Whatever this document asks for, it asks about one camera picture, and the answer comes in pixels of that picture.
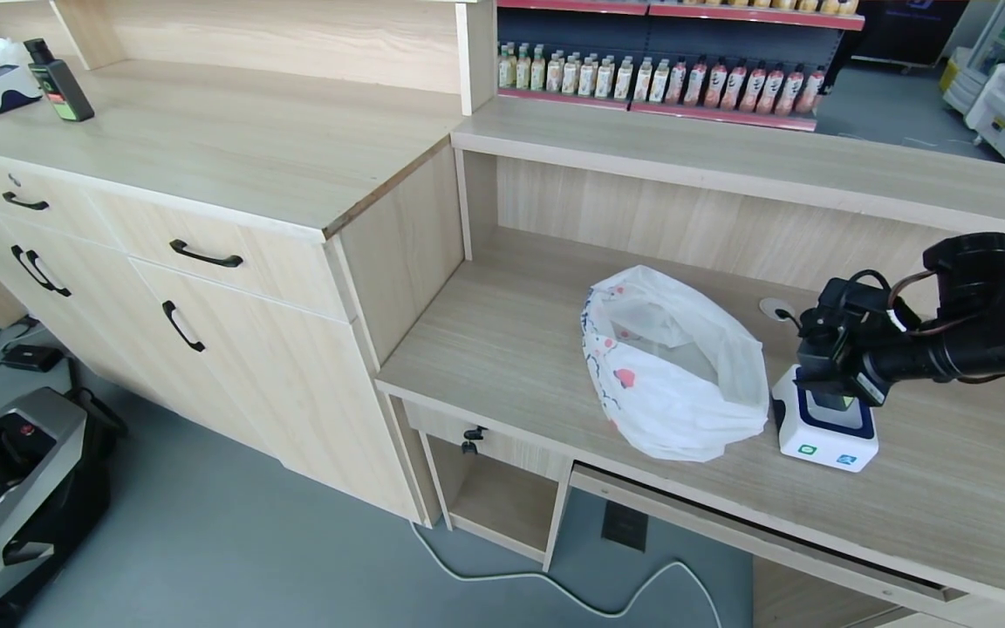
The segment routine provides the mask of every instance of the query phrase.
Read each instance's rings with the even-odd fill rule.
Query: countertop
[[[1005,603],[1005,379],[898,383],[859,473],[783,456],[777,430],[710,462],[656,460],[606,420],[581,351],[587,289],[645,263],[711,297],[763,343],[769,382],[793,327],[758,310],[812,291],[499,228],[455,271],[378,377],[380,390],[510,433],[755,525]]]
[[[0,156],[295,223],[328,237],[459,124],[459,96],[202,64],[76,71],[95,109],[0,116]]]
[[[954,232],[1005,231],[1005,164],[889,144],[494,98],[452,132],[452,146]]]

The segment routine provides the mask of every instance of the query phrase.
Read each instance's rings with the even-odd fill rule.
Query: robotic arm
[[[797,386],[821,405],[853,397],[881,406],[894,382],[985,383],[1005,377],[1005,234],[948,238],[926,270],[893,286],[874,270],[833,278],[799,319]],[[922,321],[900,296],[936,274],[941,306]],[[858,282],[874,277],[880,285]]]

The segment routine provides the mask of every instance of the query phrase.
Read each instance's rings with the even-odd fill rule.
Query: glass door
[[[996,17],[990,21],[988,32],[981,36],[969,60],[969,67],[985,76],[996,64],[1005,63],[1005,3],[998,9]]]

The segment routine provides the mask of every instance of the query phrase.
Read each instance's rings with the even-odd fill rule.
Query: black drawer handle
[[[25,262],[21,261],[21,254],[23,253],[23,251],[21,250],[20,246],[15,245],[15,246],[10,247],[10,252],[15,256],[15,259],[17,260],[17,263],[20,263],[21,267],[24,267],[25,273],[27,273],[28,275],[30,275],[30,277],[33,278],[33,281],[36,281],[36,283],[38,283],[39,286],[41,286],[44,289],[47,289],[49,291],[52,291],[52,290],[56,289],[55,287],[52,287],[52,283],[50,283],[48,281],[48,279],[41,279],[40,277],[38,277],[38,275],[33,274],[33,270],[30,270],[29,266],[25,266]]]
[[[40,274],[41,278],[44,278],[44,281],[48,283],[50,290],[55,291],[55,293],[60,294],[61,296],[72,295],[71,291],[69,291],[67,288],[58,288],[56,284],[49,279],[48,275],[46,275],[45,273],[41,273],[41,269],[36,266],[36,261],[40,259],[40,257],[38,257],[38,254],[36,254],[36,250],[31,249],[25,251],[25,259],[28,259],[28,261],[33,266],[33,270],[36,270],[36,273]]]
[[[47,202],[20,202],[20,200],[17,200],[17,195],[13,194],[13,192],[3,192],[3,200],[10,204],[16,204],[18,207],[32,209],[33,211],[49,209],[49,204]]]
[[[192,259],[199,259],[199,261],[206,261],[208,263],[214,263],[216,266],[226,266],[235,267],[242,263],[242,258],[238,254],[229,254],[223,259],[216,259],[215,257],[204,257],[203,254],[195,254],[189,250],[189,245],[184,240],[173,240],[169,242],[169,248],[173,249],[173,253],[183,254],[185,257],[191,257]]]
[[[176,311],[175,302],[173,302],[172,300],[167,300],[161,303],[161,310],[164,311],[165,318],[169,319],[169,325],[173,326],[173,329],[176,330],[176,333],[181,336],[181,340],[184,341],[184,345],[188,345],[188,349],[195,351],[197,354],[199,354],[201,351],[204,350],[204,343],[190,342],[187,335],[184,335],[184,333],[181,331],[181,328],[178,327],[178,325],[176,325],[176,321],[173,320],[173,311]]]

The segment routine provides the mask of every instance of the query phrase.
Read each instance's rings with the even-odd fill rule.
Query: red shelf
[[[644,16],[646,9],[650,7],[637,0],[498,0],[498,6],[504,9],[619,13],[627,16]]]
[[[626,111],[626,102],[622,102],[622,100],[612,100],[611,98],[585,98],[583,95],[556,94],[556,92],[553,91],[531,91],[528,89],[510,89],[499,87],[499,95],[511,96],[511,98],[548,100],[549,102],[569,102],[573,104],[586,104],[586,107],[590,108]]]
[[[817,130],[817,120],[813,116],[767,116],[758,113],[729,112],[712,108],[685,108],[682,104],[655,104],[652,102],[634,102],[631,104],[631,112],[655,113],[655,115],[661,116],[711,120],[714,123],[749,124],[753,127],[789,129],[790,131],[810,133]]]
[[[727,7],[727,5],[716,4],[654,3],[650,4],[650,15],[701,17],[701,19],[751,21],[751,23],[788,23],[812,25],[812,27],[817,28],[863,30],[863,16],[832,16],[827,15],[827,13]]]

